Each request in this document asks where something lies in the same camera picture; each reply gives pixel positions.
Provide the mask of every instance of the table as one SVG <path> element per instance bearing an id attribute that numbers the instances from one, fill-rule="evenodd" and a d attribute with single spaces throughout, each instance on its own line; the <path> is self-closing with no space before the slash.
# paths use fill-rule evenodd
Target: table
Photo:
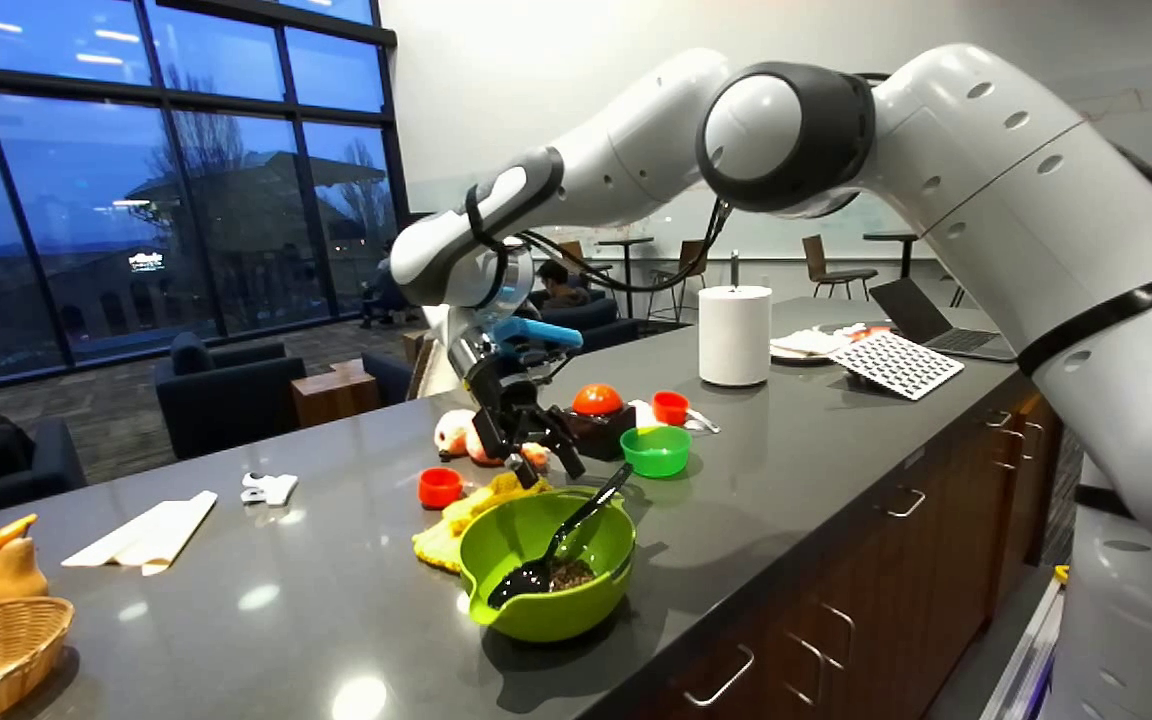
<path id="1" fill-rule="evenodd" d="M 856 307 L 777 305 L 773 331 L 851 321 Z M 615 718 L 604 709 L 612 687 L 643 676 L 777 560 L 824 543 L 862 496 L 1016 369 L 969 366 L 922 403 L 851 390 L 829 366 L 777 366 L 765 390 L 721 391 L 695 380 L 695 327 L 682 327 L 580 357 L 543 401 L 588 380 L 615 380 L 625 395 L 682 390 L 723 430 L 695 437 L 690 479 L 625 487 L 641 557 L 632 614 L 608 632 L 559 647 L 486 637 L 464 617 L 462 582 L 413 560 L 413 531 L 435 522 L 418 506 L 418 472 L 441 464 L 435 422 L 464 407 L 444 391 L 261 439 L 267 472 L 300 477 L 289 508 L 241 506 L 246 449 L 34 506 L 41 569 L 77 603 L 67 676 L 46 687 L 37 718 L 364 718 L 348 703 L 458 720 Z M 219 500 L 163 576 L 59 569 L 149 506 L 204 487 Z"/>
<path id="2" fill-rule="evenodd" d="M 865 233 L 865 239 L 902 244 L 902 279 L 908 279 L 913 239 L 922 239 L 915 233 Z"/>
<path id="3" fill-rule="evenodd" d="M 621 260 L 625 260 L 625 316 L 632 321 L 632 249 L 638 244 L 651 244 L 651 237 L 601 237 L 595 244 L 621 244 Z"/>
<path id="4" fill-rule="evenodd" d="M 307 430 L 307 426 L 329 426 L 340 418 L 381 407 L 381 390 L 378 390 L 378 376 L 367 372 L 317 372 L 317 376 L 292 380 L 292 403 L 298 403 L 300 430 Z"/>

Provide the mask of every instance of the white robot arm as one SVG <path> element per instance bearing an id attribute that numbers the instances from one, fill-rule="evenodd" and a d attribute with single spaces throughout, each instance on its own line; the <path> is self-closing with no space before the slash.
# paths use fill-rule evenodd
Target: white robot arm
<path id="1" fill-rule="evenodd" d="M 809 65 L 733 78 L 690 54 L 462 213 L 407 230 L 393 271 L 451 316 L 492 298 L 518 305 L 486 239 L 643 216 L 695 171 L 746 213 L 817 216 L 862 187 L 884 196 L 1021 348 L 1088 449 L 1081 526 L 1095 529 L 1078 531 L 1083 591 L 1051 718 L 1152 718 L 1152 178 L 983 50 L 934 50 L 878 90 Z"/>

